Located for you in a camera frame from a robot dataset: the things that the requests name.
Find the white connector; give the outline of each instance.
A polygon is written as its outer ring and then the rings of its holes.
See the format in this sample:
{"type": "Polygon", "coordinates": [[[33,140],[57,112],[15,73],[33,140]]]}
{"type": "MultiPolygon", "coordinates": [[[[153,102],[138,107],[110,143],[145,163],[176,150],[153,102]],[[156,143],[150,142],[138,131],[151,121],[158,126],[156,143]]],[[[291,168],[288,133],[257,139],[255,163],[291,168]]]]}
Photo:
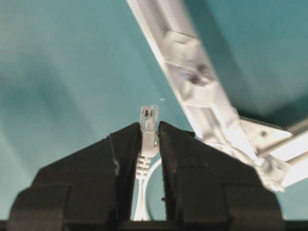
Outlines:
{"type": "Polygon", "coordinates": [[[139,181],[139,191],[134,220],[149,220],[146,209],[143,183],[147,179],[151,159],[159,152],[159,140],[156,132],[158,107],[141,107],[141,152],[139,153],[136,168],[136,179],[139,181]]]}

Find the teal background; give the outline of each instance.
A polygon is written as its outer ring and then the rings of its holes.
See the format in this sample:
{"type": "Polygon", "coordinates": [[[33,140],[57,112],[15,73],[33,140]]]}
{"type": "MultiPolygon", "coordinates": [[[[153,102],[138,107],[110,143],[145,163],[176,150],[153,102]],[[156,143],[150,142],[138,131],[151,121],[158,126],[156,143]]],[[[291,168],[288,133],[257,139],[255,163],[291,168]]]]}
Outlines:
{"type": "MultiPolygon", "coordinates": [[[[307,114],[308,2],[281,2],[186,1],[232,103],[284,125],[307,114]],[[288,105],[294,117],[273,116],[288,105]]],[[[124,0],[0,1],[0,219],[40,167],[138,121],[151,104],[191,129],[124,0]]],[[[308,219],[307,184],[279,194],[287,218],[308,219]]],[[[165,217],[162,197],[159,168],[147,194],[155,219],[165,217]]]]}

